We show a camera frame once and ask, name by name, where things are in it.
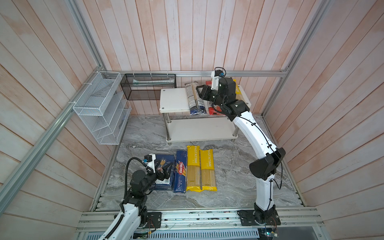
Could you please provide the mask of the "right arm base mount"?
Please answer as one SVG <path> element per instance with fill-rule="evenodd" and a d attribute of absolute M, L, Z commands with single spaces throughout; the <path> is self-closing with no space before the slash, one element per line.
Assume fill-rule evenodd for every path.
<path fill-rule="evenodd" d="M 254 210 L 239 210 L 237 211 L 237 214 L 240 217 L 242 226 L 281 225 L 281 220 L 275 205 L 267 211 L 262 211 L 256 206 Z"/>

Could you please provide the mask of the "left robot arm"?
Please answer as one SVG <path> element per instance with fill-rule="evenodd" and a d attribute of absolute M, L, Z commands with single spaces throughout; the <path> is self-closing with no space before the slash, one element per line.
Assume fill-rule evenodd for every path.
<path fill-rule="evenodd" d="M 145 169 L 137 170 L 128 181 L 128 170 L 132 161 L 139 162 Z M 155 154 L 149 154 L 143 160 L 132 157 L 125 167 L 124 198 L 120 203 L 120 212 L 112 224 L 100 237 L 101 240 L 132 240 L 148 237 L 161 226 L 161 212 L 149 213 L 146 202 L 155 188 L 156 181 L 169 179 L 173 163 L 161 165 Z"/>

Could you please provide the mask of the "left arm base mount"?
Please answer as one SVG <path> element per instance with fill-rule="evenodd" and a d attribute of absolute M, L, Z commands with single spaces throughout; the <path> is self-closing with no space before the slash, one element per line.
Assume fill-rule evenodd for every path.
<path fill-rule="evenodd" d="M 139 229 L 158 229 L 162 223 L 162 212 L 149 212 L 140 215 Z"/>

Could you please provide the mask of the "yellow Pastatime spaghetti bag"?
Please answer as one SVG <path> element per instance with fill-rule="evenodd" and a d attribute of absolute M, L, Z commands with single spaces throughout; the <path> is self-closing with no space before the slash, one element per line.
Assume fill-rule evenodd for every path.
<path fill-rule="evenodd" d="M 217 191 L 213 150 L 200 150 L 203 191 Z"/>
<path fill-rule="evenodd" d="M 199 146 L 187 146 L 187 191 L 202 191 Z"/>
<path fill-rule="evenodd" d="M 241 90 L 239 88 L 239 85 L 237 84 L 237 80 L 234 79 L 234 82 L 235 82 L 235 85 L 236 85 L 236 94 L 237 95 L 241 95 L 242 93 L 241 93 Z"/>

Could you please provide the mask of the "red spaghetti bag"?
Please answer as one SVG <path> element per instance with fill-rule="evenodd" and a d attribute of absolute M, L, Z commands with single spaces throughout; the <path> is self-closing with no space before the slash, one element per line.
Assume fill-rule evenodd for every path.
<path fill-rule="evenodd" d="M 209 81 L 206 81 L 205 83 L 208 86 L 208 89 L 211 90 L 211 88 L 212 88 L 212 81 L 209 80 Z M 212 107 L 212 104 L 213 104 L 212 101 L 208 101 L 209 114 L 212 115 L 212 116 L 224 116 L 223 114 L 221 114 L 221 108 L 219 106 L 217 106 L 217 105 L 214 105 Z"/>

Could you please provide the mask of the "dark blue clear spaghetti bag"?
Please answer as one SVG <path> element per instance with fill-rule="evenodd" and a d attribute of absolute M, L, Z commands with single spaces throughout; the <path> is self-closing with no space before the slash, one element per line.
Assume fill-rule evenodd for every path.
<path fill-rule="evenodd" d="M 185 84 L 185 89 L 188 98 L 190 115 L 206 115 L 206 107 L 204 101 L 199 97 L 196 87 L 198 86 L 197 82 Z"/>

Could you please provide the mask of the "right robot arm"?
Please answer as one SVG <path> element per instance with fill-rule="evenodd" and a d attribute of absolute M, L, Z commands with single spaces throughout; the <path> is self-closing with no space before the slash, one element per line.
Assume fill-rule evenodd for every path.
<path fill-rule="evenodd" d="M 256 123 L 248 105 L 237 98 L 236 82 L 232 78 L 214 77 L 212 86 L 197 86 L 196 91 L 199 98 L 211 102 L 213 108 L 220 107 L 218 113 L 227 116 L 242 131 L 255 151 L 257 159 L 249 165 L 251 173 L 257 178 L 254 212 L 246 214 L 245 211 L 238 211 L 238 215 L 251 225 L 267 225 L 269 220 L 279 224 L 273 184 L 286 151 L 269 140 Z"/>

